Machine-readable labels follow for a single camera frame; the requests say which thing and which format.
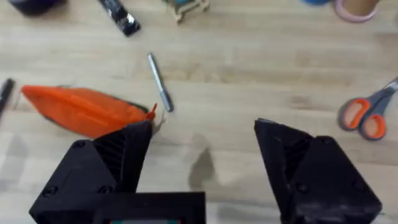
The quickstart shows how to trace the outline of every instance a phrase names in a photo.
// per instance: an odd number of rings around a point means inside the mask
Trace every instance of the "wooden table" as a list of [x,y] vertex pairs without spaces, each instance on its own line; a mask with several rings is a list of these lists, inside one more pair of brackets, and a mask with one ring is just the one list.
[[0,76],[17,81],[0,124],[1,223],[33,223],[28,209],[81,138],[43,119],[17,90],[86,86],[151,107],[161,100],[150,51],[176,110],[153,138],[140,192],[205,190],[208,223],[279,223],[253,131],[261,117],[335,137],[384,204],[375,223],[398,222],[398,98],[382,141],[335,121],[346,100],[397,76],[397,1],[349,24],[329,5],[214,0],[207,15],[179,27],[161,1],[123,2],[142,23],[128,39],[95,0],[70,0],[37,19],[0,1]]

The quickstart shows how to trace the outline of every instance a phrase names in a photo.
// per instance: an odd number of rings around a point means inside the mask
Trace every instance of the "pen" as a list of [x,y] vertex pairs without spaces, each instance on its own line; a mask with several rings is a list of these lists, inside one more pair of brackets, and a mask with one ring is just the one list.
[[163,86],[163,83],[162,83],[162,80],[161,80],[160,74],[159,74],[159,69],[157,68],[156,61],[155,61],[154,55],[152,53],[148,54],[148,61],[149,61],[150,67],[152,69],[152,72],[154,73],[156,85],[159,89],[160,96],[162,97],[164,107],[167,112],[171,112],[174,110],[174,107],[173,107],[172,101],[170,99],[169,93],[167,93],[166,89]]

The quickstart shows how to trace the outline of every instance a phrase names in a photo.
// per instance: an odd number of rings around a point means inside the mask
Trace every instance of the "screw hole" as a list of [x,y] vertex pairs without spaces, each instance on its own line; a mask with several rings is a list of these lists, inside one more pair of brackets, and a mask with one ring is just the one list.
[[74,149],[81,149],[86,145],[86,143],[84,141],[77,141],[75,143],[73,143],[73,148]]
[[102,186],[99,188],[98,193],[100,194],[109,194],[112,193],[113,189],[110,186]]
[[58,192],[58,187],[57,186],[51,186],[51,187],[46,187],[43,190],[43,197],[51,197],[53,195],[55,195]]
[[297,183],[296,189],[303,194],[307,194],[310,192],[310,187],[307,184]]

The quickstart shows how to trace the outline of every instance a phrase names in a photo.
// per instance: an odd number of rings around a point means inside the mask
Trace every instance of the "scissors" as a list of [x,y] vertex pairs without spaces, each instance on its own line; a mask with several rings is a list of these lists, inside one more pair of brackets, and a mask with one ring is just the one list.
[[398,77],[367,98],[347,101],[338,113],[339,126],[346,131],[358,129],[362,137],[370,141],[382,139],[387,132],[384,112],[397,90]]

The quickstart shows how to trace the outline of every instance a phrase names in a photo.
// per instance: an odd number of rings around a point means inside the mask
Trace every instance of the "black object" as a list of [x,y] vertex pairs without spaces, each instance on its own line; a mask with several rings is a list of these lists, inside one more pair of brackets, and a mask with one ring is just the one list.
[[38,16],[57,3],[65,0],[8,0],[16,9],[27,16]]
[[254,129],[283,224],[369,224],[381,211],[333,138],[265,119]]
[[139,31],[141,25],[127,12],[124,6],[118,0],[98,0],[108,12],[123,34],[128,37]]
[[8,78],[1,87],[0,90],[0,115],[4,111],[7,101],[10,98],[12,88],[14,87],[15,81]]
[[205,194],[136,189],[152,137],[150,121],[73,143],[29,213],[38,224],[178,220],[204,224]]

